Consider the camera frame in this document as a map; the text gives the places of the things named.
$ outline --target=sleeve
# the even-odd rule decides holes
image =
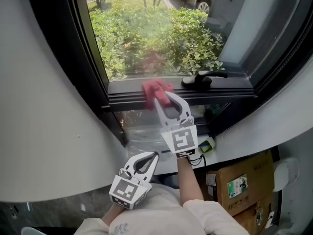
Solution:
[[[207,234],[249,235],[218,202],[190,200],[183,207],[197,218]]]
[[[109,227],[100,218],[87,218],[74,235],[107,235]]]

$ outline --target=forearm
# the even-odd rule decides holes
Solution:
[[[113,220],[116,219],[123,211],[125,210],[124,207],[119,206],[117,204],[113,204],[107,214],[104,215],[102,221],[107,225],[110,226]]]
[[[181,205],[188,200],[203,200],[201,189],[187,158],[177,159],[177,168]]]

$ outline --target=car wheel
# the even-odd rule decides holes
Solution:
[[[210,0],[200,0],[197,4],[197,9],[207,14],[209,14],[210,8]]]

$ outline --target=black window handle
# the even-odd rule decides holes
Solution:
[[[212,79],[210,77],[228,78],[228,75],[220,71],[199,71],[196,75],[183,77],[181,85],[186,89],[208,91],[210,89]]]

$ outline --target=cardboard box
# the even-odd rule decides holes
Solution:
[[[206,200],[218,201],[234,216],[272,193],[274,175],[271,153],[261,152],[218,171],[210,171],[206,175],[206,184],[209,194]]]
[[[272,194],[261,199],[258,203],[252,205],[248,209],[245,209],[241,213],[234,216],[234,219],[244,227],[250,235],[258,235],[261,229],[265,226],[269,213],[271,212]],[[262,221],[257,225],[257,209],[262,208]]]

